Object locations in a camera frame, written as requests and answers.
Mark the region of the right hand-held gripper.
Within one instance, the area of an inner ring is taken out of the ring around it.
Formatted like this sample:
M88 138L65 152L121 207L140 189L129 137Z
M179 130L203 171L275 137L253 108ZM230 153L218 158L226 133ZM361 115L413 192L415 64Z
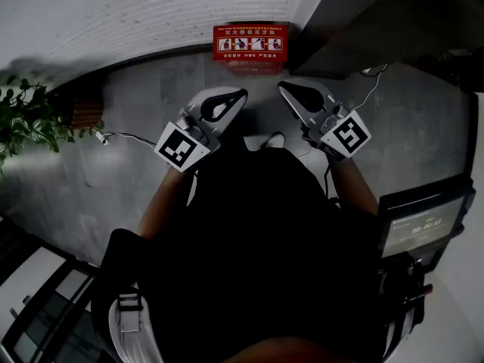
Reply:
M302 138L337 162L351 158L371 139L371 133L356 111L349 111L320 82L292 78L278 88L302 121Z

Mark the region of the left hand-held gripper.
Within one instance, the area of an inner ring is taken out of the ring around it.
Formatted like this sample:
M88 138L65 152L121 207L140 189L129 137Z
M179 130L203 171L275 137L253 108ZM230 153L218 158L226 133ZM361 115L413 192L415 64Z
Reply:
M186 172L220 148L218 139L247 102L247 90L221 86L197 93L168 122L154 153L179 172Z

